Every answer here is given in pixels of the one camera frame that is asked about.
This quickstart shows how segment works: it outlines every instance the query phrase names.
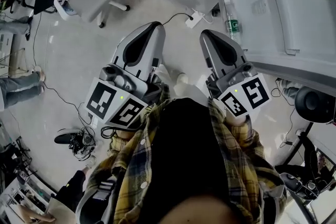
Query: person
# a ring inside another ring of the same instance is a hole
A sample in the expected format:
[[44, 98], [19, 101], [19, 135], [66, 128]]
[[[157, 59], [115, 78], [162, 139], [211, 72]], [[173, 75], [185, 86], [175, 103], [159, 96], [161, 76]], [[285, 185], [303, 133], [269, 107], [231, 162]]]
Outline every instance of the person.
[[7, 31], [13, 34], [25, 35], [26, 40], [29, 41], [30, 29], [33, 17], [22, 17], [20, 19], [14, 19], [11, 22], [0, 19], [0, 30]]
[[[174, 89], [163, 86], [139, 130], [116, 131], [82, 201], [123, 175], [109, 223], [275, 223], [286, 190], [250, 117], [235, 119], [228, 111], [224, 117], [186, 78], [178, 77], [174, 99]], [[78, 207], [78, 224], [81, 214]]]
[[17, 102], [23, 102], [44, 92], [41, 82], [45, 81], [42, 68], [36, 66], [33, 73], [19, 78], [0, 78], [0, 111]]
[[20, 214], [25, 223], [33, 223], [39, 220], [39, 224], [75, 224], [75, 212], [83, 196], [83, 183], [86, 179], [87, 172], [96, 164], [96, 158], [91, 155], [87, 159], [86, 166], [83, 170], [78, 170], [72, 179], [61, 187], [54, 198], [51, 198], [47, 211], [40, 215], [29, 208], [18, 205]]
[[302, 141], [304, 149], [304, 166], [300, 165], [277, 165], [275, 169], [280, 173], [290, 174], [302, 181], [302, 184], [310, 190], [317, 189], [317, 193], [324, 190], [326, 187], [332, 191], [336, 187], [336, 182], [332, 172], [325, 166], [323, 155], [318, 161], [317, 154], [313, 143], [308, 137], [302, 136], [299, 131], [298, 136]]

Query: floor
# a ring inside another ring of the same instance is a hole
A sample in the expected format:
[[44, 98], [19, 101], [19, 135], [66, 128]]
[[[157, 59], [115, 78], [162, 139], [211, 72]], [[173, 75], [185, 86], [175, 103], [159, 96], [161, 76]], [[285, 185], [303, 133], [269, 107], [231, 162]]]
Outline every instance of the floor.
[[[123, 12], [111, 7], [103, 29], [98, 28], [96, 22], [66, 22], [58, 14], [39, 14], [34, 17], [30, 41], [16, 37], [14, 49], [25, 48], [27, 65], [32, 66], [35, 40], [35, 59], [46, 73], [46, 85], [55, 88], [65, 100], [78, 106], [85, 100], [93, 77], [98, 76], [100, 69], [112, 59], [122, 37], [148, 22], [165, 22], [179, 12], [191, 14], [188, 8], [170, 0], [119, 1], [129, 4], [131, 10]], [[29, 13], [28, 9], [19, 7], [11, 16], [19, 18]], [[183, 15], [176, 16], [165, 26], [163, 61], [168, 70], [185, 72], [191, 84], [202, 85], [209, 70], [198, 41], [200, 33], [203, 29], [224, 31], [224, 25], [220, 18], [215, 18], [213, 24], [202, 20], [194, 29], [189, 29], [185, 20]], [[23, 59], [18, 65], [24, 67]], [[265, 78], [269, 88], [273, 89], [276, 86], [275, 78]], [[279, 146], [291, 128], [289, 116], [292, 111], [293, 107], [283, 97], [279, 97], [273, 98], [251, 116], [254, 128], [260, 133], [261, 142], [265, 146], [266, 157], [272, 164], [280, 163], [290, 150], [290, 146]], [[83, 109], [80, 112], [88, 119]], [[37, 174], [55, 190], [64, 185], [77, 169], [83, 168], [83, 163], [72, 156], [67, 146], [54, 143], [59, 129], [81, 127], [81, 124], [74, 107], [62, 102], [53, 91], [46, 90], [37, 98], [11, 107], [1, 113], [0, 118], [12, 138], [22, 136], [26, 146], [31, 149]], [[293, 126], [288, 140], [293, 141], [295, 131], [306, 127], [308, 123], [296, 111], [291, 120]], [[98, 146], [95, 155], [98, 160], [107, 156], [108, 148], [108, 141], [100, 137], [100, 128], [101, 125], [96, 129]]]

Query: yellow plaid shirt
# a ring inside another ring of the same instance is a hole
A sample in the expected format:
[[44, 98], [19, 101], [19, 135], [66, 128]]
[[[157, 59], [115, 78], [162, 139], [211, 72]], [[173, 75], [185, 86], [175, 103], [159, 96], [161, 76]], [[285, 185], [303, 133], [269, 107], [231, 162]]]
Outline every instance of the yellow plaid shirt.
[[[87, 190], [113, 175], [115, 169], [122, 167], [126, 170], [114, 224], [136, 223], [140, 215], [152, 178], [151, 143], [159, 126], [161, 111], [170, 102], [168, 87], [164, 87], [160, 101], [147, 115], [144, 127], [129, 141], [114, 137], [110, 144], [110, 157], [101, 162], [90, 176]], [[279, 174], [265, 161], [259, 134], [251, 128], [249, 119], [241, 127], [226, 124], [222, 112], [210, 99], [208, 108], [224, 159], [230, 202], [241, 211], [246, 223], [263, 223], [263, 198], [271, 197], [278, 217], [285, 207], [286, 192]], [[141, 188], [144, 182], [148, 185]]]

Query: water bottle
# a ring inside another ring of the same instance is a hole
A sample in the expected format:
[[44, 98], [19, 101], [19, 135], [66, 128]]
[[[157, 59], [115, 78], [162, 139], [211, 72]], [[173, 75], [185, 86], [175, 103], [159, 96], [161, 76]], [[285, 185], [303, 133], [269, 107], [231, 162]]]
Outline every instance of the water bottle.
[[231, 0], [224, 0], [226, 8], [227, 21], [225, 21], [226, 31], [230, 34], [230, 38], [236, 41], [239, 45], [242, 43], [240, 38], [239, 23], [237, 20], [237, 13]]

